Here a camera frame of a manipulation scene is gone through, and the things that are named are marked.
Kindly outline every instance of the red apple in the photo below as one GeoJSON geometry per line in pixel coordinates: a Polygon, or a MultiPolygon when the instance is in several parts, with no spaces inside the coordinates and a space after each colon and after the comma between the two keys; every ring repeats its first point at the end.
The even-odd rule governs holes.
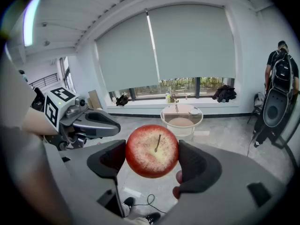
{"type": "Polygon", "coordinates": [[[126,160],[133,171],[145,178],[162,177],[177,163],[177,139],[171,131],[159,125],[139,127],[127,140],[126,160]]]}

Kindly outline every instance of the black jacket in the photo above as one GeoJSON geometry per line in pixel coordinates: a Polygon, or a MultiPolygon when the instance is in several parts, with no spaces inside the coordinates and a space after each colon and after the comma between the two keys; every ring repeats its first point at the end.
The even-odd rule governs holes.
{"type": "Polygon", "coordinates": [[[226,100],[226,102],[228,103],[230,99],[235,99],[236,98],[236,92],[234,91],[235,88],[228,86],[228,85],[224,85],[222,87],[220,87],[214,96],[212,96],[212,99],[216,100],[220,103],[222,102],[223,99],[226,100]]]}

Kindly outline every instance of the gray floor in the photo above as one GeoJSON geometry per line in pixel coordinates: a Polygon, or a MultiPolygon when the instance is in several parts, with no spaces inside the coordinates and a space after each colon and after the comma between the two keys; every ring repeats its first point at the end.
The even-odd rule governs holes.
{"type": "MultiPolygon", "coordinates": [[[[121,124],[119,134],[114,137],[90,140],[87,141],[86,145],[92,146],[97,143],[105,143],[117,139],[127,140],[130,134],[142,125],[159,124],[164,126],[160,118],[115,118],[121,124]]],[[[252,117],[250,123],[247,124],[248,118],[203,119],[202,123],[195,129],[193,141],[246,156],[256,121],[256,117],[252,117]]],[[[288,183],[293,175],[293,166],[286,151],[272,146],[268,139],[258,148],[255,148],[252,144],[249,150],[249,157],[285,184],[288,183]]],[[[133,172],[125,161],[118,174],[120,199],[124,201],[127,197],[132,196],[136,199],[136,204],[146,204],[147,196],[154,194],[155,201],[152,205],[167,212],[177,202],[172,195],[172,188],[178,186],[175,174],[179,170],[180,165],[178,163],[166,176],[158,179],[147,179],[133,172]]],[[[150,206],[137,206],[133,208],[131,218],[137,217],[139,214],[147,215],[155,211],[150,206]]]]}

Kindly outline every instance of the glass table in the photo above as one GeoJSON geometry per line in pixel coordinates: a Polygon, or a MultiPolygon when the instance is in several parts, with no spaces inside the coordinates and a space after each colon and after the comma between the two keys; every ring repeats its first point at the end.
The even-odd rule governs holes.
{"type": "Polygon", "coordinates": [[[203,113],[192,105],[172,104],[161,111],[160,118],[178,139],[191,140],[195,127],[203,120],[203,113]]]}

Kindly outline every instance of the black t-shirt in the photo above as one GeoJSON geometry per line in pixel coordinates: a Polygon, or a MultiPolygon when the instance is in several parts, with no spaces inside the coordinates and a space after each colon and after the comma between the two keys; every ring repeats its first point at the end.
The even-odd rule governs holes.
{"type": "MultiPolygon", "coordinates": [[[[273,69],[273,67],[275,65],[275,61],[274,61],[275,60],[274,58],[276,57],[275,54],[276,54],[276,51],[273,51],[273,52],[270,53],[270,56],[269,56],[269,59],[268,59],[268,63],[267,63],[268,65],[272,66],[272,69],[273,69]]],[[[290,60],[291,60],[292,73],[294,74],[294,77],[299,78],[298,66],[297,66],[294,58],[292,58],[291,55],[289,55],[289,57],[290,57],[290,60]]]]}

